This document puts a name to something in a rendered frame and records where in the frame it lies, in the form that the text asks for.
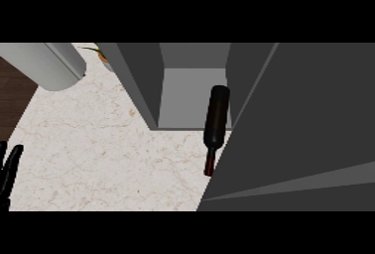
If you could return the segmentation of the potted plant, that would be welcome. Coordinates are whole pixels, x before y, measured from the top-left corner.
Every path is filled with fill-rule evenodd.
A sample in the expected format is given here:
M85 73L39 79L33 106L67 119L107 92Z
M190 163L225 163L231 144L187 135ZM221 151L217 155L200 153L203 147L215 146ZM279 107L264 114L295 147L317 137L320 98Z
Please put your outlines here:
M88 51L95 52L97 57L98 57L98 60L100 60L100 62L101 62L101 64L103 64L106 70L107 70L109 72L113 73L113 70L112 70L112 67L110 67L110 65L109 65L107 59L106 59L106 57L104 57L104 55L103 55L103 53L101 53L101 50L100 50L97 44L94 44L94 47L93 47L93 48L90 48L90 47L81 47L81 48L82 48L84 50L88 50Z

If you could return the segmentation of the dark wine bottle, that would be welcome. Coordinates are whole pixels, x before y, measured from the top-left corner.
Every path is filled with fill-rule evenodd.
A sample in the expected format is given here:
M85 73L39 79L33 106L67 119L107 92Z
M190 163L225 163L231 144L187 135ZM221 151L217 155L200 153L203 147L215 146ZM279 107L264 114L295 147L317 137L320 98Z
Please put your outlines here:
M203 130L203 144L208 148L203 175L214 173L215 152L224 144L230 89L224 85L214 85L206 113Z

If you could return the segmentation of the dark grey cabinet door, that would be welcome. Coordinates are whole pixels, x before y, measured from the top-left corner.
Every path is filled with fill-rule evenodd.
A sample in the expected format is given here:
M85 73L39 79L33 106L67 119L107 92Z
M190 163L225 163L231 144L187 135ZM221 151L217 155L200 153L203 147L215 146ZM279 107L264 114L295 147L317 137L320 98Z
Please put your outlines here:
M375 44L280 44L200 210L375 210Z

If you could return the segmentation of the grey cabinet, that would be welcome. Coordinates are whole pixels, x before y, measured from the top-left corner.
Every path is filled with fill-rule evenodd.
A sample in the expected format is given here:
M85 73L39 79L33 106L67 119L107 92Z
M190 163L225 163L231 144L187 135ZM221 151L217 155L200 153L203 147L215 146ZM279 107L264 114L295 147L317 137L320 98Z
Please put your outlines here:
M100 43L98 48L149 129L200 131L211 88L230 89L234 127L276 43Z

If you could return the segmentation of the pale grey cylinder appliance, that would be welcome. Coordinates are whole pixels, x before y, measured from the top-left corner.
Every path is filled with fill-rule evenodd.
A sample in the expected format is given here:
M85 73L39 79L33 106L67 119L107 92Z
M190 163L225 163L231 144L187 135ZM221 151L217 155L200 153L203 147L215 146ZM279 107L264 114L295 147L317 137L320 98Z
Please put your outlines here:
M70 43L0 43L0 57L48 91L72 87L87 63Z

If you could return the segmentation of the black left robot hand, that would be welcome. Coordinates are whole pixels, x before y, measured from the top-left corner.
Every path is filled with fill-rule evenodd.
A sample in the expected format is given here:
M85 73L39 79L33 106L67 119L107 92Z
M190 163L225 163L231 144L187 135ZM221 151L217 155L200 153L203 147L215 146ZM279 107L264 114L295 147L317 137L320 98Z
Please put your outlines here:
M7 142L0 141L0 211L10 207L10 193L17 174L19 160L23 153L23 146L16 145L8 157L5 157Z

